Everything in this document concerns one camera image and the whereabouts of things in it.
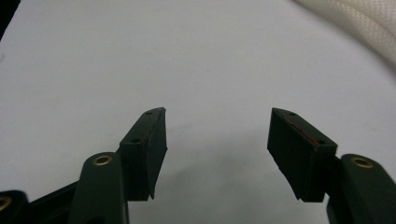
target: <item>white table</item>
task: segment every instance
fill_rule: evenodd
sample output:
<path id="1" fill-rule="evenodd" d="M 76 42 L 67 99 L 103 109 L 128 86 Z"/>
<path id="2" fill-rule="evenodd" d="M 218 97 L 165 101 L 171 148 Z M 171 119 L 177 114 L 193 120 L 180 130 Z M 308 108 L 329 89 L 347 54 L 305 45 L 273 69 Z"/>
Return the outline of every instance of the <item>white table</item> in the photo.
<path id="1" fill-rule="evenodd" d="M 0 190 L 32 201 L 167 109 L 132 223 L 327 223 L 266 149 L 272 107 L 396 178 L 396 69 L 292 1 L 22 1 L 0 43 Z"/>

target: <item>white surface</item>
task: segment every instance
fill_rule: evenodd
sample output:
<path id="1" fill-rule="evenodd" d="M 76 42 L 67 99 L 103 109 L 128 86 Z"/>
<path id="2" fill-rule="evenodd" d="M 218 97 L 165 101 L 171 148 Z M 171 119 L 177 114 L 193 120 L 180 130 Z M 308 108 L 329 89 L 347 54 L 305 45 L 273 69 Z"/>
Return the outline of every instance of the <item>white surface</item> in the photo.
<path id="1" fill-rule="evenodd" d="M 132 223 L 327 223 L 266 150 L 271 107 L 396 177 L 396 73 L 291 1 L 23 1 L 0 43 L 0 190 L 37 199 L 167 108 Z"/>

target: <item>metal ring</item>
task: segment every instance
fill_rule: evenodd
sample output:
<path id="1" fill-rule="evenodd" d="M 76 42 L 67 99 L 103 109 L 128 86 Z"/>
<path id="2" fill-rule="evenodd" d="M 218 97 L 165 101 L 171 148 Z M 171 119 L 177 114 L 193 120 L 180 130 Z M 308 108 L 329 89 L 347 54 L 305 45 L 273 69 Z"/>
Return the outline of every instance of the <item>metal ring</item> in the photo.
<path id="1" fill-rule="evenodd" d="M 12 202 L 10 197 L 0 197 L 0 211 L 3 211 L 7 208 Z"/>
<path id="2" fill-rule="evenodd" d="M 353 163 L 355 163 L 355 165 L 362 167 L 362 168 L 371 169 L 374 167 L 372 162 L 367 161 L 366 159 L 364 159 L 362 157 L 354 157 L 351 160 Z"/>
<path id="3" fill-rule="evenodd" d="M 93 165 L 106 165 L 112 160 L 113 160 L 112 157 L 105 155 L 95 158 L 92 163 Z"/>

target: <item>white cloth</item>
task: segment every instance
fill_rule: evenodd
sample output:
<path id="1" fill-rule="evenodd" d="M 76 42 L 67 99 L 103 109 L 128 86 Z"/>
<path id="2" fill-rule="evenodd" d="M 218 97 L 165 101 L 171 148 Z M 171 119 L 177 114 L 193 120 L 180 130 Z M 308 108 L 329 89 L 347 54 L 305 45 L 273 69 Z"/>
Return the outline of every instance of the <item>white cloth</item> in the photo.
<path id="1" fill-rule="evenodd" d="M 347 26 L 350 32 L 357 31 L 368 45 L 396 64 L 396 0 L 296 1 Z"/>

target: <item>textured fabric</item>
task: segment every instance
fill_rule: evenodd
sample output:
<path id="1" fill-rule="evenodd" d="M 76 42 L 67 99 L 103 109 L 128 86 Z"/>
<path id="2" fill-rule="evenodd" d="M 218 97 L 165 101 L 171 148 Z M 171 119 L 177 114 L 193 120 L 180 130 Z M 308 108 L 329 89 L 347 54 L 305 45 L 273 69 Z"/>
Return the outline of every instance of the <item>textured fabric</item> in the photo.
<path id="1" fill-rule="evenodd" d="M 336 21 L 360 36 L 384 57 L 396 64 L 396 0 L 297 0 L 318 14 Z M 344 15 L 346 21 L 337 18 Z"/>

